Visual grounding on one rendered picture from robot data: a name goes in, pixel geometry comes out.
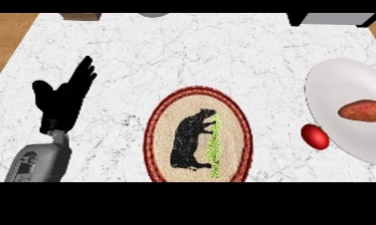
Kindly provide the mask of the brown wooden box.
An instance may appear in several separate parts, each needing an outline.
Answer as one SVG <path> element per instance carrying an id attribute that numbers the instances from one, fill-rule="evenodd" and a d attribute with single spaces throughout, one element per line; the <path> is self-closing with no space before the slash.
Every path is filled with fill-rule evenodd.
<path id="1" fill-rule="evenodd" d="M 71 21 L 99 21 L 102 13 L 61 13 L 64 20 Z"/>

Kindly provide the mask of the grey and black appliance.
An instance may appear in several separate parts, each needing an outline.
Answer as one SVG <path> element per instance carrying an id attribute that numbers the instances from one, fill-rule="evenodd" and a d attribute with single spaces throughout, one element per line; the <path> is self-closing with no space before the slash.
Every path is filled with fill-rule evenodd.
<path id="1" fill-rule="evenodd" d="M 376 13 L 288 13 L 290 24 L 356 25 L 366 28 L 376 21 Z"/>

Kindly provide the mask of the red tomato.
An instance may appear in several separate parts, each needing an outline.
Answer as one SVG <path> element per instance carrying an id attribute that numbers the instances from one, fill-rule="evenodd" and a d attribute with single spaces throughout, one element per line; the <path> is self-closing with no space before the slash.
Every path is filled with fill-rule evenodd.
<path id="1" fill-rule="evenodd" d="M 316 149 L 323 150 L 329 146 L 329 136 L 315 124 L 307 124 L 301 129 L 301 137 L 306 143 Z"/>

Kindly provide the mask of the oval woven bear placemat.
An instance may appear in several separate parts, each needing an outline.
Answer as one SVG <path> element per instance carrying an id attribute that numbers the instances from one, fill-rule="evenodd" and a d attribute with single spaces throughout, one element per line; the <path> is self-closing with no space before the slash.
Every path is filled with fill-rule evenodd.
<path id="1" fill-rule="evenodd" d="M 210 87 L 175 91 L 152 113 L 145 162 L 154 182 L 242 182 L 253 135 L 232 98 Z"/>

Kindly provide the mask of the white plate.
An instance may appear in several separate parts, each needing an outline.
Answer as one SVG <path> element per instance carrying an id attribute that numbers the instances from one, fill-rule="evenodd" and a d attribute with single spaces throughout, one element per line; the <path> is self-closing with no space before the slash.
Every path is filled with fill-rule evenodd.
<path id="1" fill-rule="evenodd" d="M 306 101 L 316 123 L 343 150 L 376 164 L 376 122 L 343 118 L 340 109 L 360 101 L 376 101 L 376 69 L 350 59 L 329 59 L 309 72 Z"/>

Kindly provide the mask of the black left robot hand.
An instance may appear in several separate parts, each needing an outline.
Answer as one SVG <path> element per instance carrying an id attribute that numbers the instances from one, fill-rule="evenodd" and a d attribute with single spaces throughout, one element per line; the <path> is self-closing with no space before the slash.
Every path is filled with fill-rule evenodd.
<path id="1" fill-rule="evenodd" d="M 58 89 L 54 89 L 51 84 L 42 80 L 33 83 L 36 106 L 43 113 L 40 125 L 43 134 L 54 130 L 68 132 L 74 128 L 96 76 L 93 59 L 88 56 L 70 81 Z"/>

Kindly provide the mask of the orange sweet potato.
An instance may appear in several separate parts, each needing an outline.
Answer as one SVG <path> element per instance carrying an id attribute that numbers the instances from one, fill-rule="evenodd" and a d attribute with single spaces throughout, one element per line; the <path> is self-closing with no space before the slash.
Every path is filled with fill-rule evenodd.
<path id="1" fill-rule="evenodd" d="M 376 122 L 376 101 L 362 100 L 346 105 L 338 114 L 343 118 Z"/>

